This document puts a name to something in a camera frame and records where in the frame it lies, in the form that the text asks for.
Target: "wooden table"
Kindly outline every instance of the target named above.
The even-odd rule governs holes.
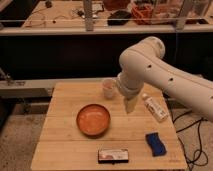
[[[154,97],[168,112],[161,91],[145,85],[142,92]],[[111,115],[108,131],[100,138],[84,136],[76,125],[78,111],[85,105],[105,106]],[[153,157],[145,134],[158,132],[167,154]],[[98,164],[101,148],[126,148],[129,163]],[[185,169],[186,162],[170,117],[158,123],[139,98],[134,112],[125,113],[123,98],[113,100],[102,94],[101,82],[58,83],[43,125],[32,170],[146,170]]]

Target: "blue sponge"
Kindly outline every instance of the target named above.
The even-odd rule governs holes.
[[[154,157],[163,156],[166,154],[166,148],[162,141],[159,139],[157,132],[146,134],[146,141],[151,147],[152,155]]]

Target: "white cup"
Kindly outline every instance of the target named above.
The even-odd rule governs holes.
[[[113,78],[104,78],[102,80],[103,94],[106,99],[113,99],[115,96],[116,82]]]

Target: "white bottle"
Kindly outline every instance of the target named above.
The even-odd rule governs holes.
[[[152,113],[152,115],[158,122],[166,120],[166,118],[168,117],[168,113],[163,110],[163,108],[155,99],[148,96],[146,93],[142,95],[142,99],[144,100],[144,104],[147,109]]]

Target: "bowl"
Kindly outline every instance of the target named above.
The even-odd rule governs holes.
[[[98,136],[109,127],[110,114],[102,105],[89,104],[78,112],[76,122],[80,131],[85,135]]]

